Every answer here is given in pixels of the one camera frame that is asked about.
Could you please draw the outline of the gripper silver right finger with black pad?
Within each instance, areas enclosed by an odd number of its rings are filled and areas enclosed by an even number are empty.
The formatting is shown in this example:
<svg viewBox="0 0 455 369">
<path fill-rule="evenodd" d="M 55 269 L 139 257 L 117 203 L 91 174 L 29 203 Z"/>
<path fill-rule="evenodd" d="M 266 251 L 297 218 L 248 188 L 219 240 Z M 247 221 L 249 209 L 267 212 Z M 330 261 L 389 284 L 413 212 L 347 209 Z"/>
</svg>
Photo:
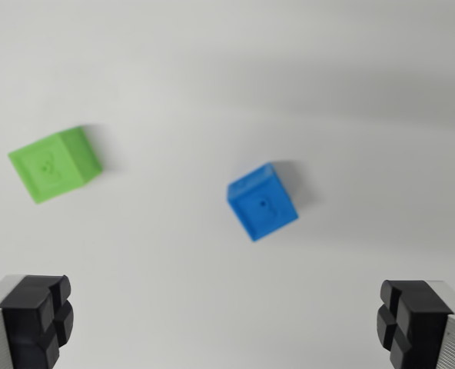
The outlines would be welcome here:
<svg viewBox="0 0 455 369">
<path fill-rule="evenodd" d="M 398 369 L 455 368 L 455 291 L 444 281 L 385 280 L 377 335 Z"/>
</svg>

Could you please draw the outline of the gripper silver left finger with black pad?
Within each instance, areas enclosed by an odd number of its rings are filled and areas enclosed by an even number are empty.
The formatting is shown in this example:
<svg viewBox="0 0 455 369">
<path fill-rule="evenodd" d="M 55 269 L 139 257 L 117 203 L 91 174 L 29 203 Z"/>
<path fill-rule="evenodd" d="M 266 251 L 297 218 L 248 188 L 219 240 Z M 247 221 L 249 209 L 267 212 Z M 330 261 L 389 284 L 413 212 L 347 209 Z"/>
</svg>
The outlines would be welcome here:
<svg viewBox="0 0 455 369">
<path fill-rule="evenodd" d="M 0 280 L 0 368 L 53 368 L 74 324 L 69 278 L 10 274 Z"/>
</svg>

